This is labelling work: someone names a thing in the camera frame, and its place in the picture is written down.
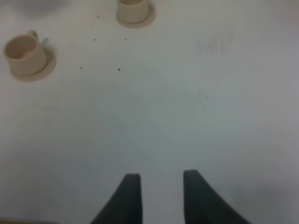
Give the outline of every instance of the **pencil mark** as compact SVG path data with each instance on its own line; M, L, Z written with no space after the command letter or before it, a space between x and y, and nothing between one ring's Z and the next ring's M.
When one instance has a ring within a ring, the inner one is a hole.
M225 56L229 51L234 40L235 33L233 30L218 32L210 37L207 41L196 41L198 55Z

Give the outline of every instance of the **white surface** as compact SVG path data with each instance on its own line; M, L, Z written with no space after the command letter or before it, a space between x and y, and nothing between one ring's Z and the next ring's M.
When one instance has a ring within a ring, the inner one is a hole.
M154 5L130 30L113 0L0 2L1 47L35 29L58 62L21 83L1 55L0 217L88 223L132 172L144 223L182 224L196 168L252 223L299 223L299 3Z

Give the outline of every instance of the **cup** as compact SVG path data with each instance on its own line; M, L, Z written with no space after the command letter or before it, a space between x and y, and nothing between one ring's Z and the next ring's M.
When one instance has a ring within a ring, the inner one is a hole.
M11 39L4 48L11 71L18 76L29 76L46 67L47 56L36 31Z
M149 25L155 19L155 11L148 0L116 0L118 22L130 28Z

